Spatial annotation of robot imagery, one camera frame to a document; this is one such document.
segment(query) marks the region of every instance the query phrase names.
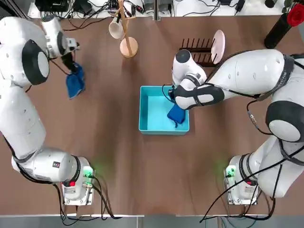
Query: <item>green light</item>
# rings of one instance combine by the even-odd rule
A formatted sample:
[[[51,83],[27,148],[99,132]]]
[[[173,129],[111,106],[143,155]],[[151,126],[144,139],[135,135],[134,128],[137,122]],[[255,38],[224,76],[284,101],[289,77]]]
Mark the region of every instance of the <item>green light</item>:
[[[234,172],[236,170],[236,167],[235,165],[229,165],[227,168],[226,168],[226,172],[228,175],[231,175],[232,177],[234,177]]]
[[[89,177],[93,175],[93,169],[90,166],[84,167],[84,176]]]

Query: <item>black vase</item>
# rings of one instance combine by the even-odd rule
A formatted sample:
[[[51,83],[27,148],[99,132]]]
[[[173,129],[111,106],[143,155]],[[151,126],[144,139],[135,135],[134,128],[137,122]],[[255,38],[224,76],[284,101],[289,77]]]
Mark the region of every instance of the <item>black vase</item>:
[[[287,14],[284,13],[266,36],[265,47],[268,49],[275,48],[290,29],[291,26],[287,23]]]

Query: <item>wooden base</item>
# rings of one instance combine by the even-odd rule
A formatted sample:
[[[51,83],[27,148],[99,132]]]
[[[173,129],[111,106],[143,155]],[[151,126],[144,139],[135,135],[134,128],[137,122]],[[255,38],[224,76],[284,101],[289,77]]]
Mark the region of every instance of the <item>wooden base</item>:
[[[120,52],[126,58],[131,58],[131,57],[135,56],[138,51],[138,43],[137,43],[136,39],[129,37],[129,41],[130,41],[130,46],[131,46],[131,52],[129,52],[125,38],[120,43],[120,47],[119,47]]]

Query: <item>red flower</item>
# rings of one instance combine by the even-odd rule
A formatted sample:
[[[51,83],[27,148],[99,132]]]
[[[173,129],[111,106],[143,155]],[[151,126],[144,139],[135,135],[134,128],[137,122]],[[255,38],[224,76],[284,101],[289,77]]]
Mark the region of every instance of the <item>red flower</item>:
[[[292,27],[298,26],[304,21],[304,5],[296,4],[287,16],[287,22]]]

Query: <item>white mug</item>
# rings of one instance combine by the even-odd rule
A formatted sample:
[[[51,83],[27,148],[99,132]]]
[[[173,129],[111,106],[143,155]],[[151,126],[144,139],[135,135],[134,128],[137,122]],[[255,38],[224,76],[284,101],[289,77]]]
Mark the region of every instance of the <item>white mug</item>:
[[[124,35],[122,20],[120,19],[117,23],[118,18],[113,18],[109,25],[109,32],[111,36],[115,39],[120,39]]]

